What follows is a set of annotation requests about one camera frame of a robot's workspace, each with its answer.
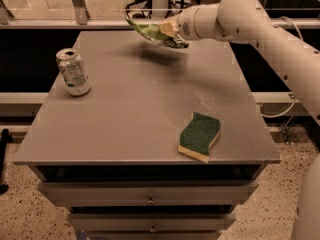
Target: soda can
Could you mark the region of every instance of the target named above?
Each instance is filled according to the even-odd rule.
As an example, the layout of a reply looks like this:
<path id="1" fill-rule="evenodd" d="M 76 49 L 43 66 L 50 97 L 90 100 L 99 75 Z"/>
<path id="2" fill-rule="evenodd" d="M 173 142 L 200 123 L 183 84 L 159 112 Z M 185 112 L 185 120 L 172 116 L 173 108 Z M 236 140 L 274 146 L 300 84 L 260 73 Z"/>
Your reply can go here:
<path id="1" fill-rule="evenodd" d="M 81 96 L 88 93 L 91 85 L 80 54 L 73 48 L 66 48 L 57 52 L 56 58 L 69 94 Z"/>

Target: cord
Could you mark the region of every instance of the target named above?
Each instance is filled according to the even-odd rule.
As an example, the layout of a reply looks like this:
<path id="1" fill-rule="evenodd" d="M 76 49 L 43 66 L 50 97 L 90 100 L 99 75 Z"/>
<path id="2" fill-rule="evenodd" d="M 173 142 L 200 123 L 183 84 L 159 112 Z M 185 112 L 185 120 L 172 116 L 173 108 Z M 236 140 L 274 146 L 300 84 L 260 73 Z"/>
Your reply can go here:
<path id="1" fill-rule="evenodd" d="M 282 17 L 280 17 L 280 19 L 282 19 L 282 20 L 284 20 L 286 22 L 289 22 L 292 26 L 294 26 L 294 28 L 298 32 L 299 38 L 303 41 L 303 37 L 302 37 L 302 34 L 300 32 L 300 29 L 298 28 L 298 26 L 290 18 L 288 18 L 286 16 L 282 16 Z M 295 98 L 294 95 L 293 95 L 292 99 L 293 99 L 293 101 L 292 101 L 291 105 L 285 111 L 283 111 L 283 112 L 281 112 L 281 113 L 279 113 L 277 115 L 266 115 L 266 114 L 263 114 L 261 111 L 260 111 L 260 113 L 265 118 L 276 118 L 276 117 L 283 116 L 283 115 L 287 114 L 293 108 L 294 104 L 296 103 L 296 98 Z"/>

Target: table top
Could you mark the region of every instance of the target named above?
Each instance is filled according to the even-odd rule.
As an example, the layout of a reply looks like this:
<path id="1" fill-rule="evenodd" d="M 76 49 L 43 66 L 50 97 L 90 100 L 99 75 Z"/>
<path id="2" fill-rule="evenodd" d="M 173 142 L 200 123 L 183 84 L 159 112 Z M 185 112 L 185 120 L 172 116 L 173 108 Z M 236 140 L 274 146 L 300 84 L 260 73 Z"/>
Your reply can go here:
<path id="1" fill-rule="evenodd" d="M 206 39 L 175 50 L 115 30 L 81 32 L 74 48 L 91 91 L 70 96 L 59 74 L 14 163 L 201 164 L 178 152 L 193 112 L 221 122 L 209 164 L 279 162 L 228 43 Z"/>

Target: green sponge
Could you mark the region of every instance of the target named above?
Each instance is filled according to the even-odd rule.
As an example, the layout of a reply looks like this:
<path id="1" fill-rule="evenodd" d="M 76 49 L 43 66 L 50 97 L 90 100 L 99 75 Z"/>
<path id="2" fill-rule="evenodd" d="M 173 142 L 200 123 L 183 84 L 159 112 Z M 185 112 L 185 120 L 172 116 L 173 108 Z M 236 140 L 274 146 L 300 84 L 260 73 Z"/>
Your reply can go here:
<path id="1" fill-rule="evenodd" d="M 193 112 L 190 124 L 180 134 L 178 150 L 204 163 L 209 162 L 209 148 L 218 139 L 220 121 Z"/>

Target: drawer handle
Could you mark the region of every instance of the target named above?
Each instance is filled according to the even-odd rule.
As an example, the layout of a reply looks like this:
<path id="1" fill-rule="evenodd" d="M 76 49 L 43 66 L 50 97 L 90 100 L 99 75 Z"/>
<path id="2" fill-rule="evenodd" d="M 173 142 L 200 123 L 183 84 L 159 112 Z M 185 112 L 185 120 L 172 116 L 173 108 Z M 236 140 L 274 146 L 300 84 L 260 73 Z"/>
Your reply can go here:
<path id="1" fill-rule="evenodd" d="M 152 206 L 156 204 L 156 201 L 152 199 L 152 195 L 149 195 L 149 199 L 145 203 L 146 205 Z"/>
<path id="2" fill-rule="evenodd" d="M 152 227 L 149 229 L 149 232 L 150 233 L 157 233 L 158 229 L 154 225 L 152 225 Z"/>

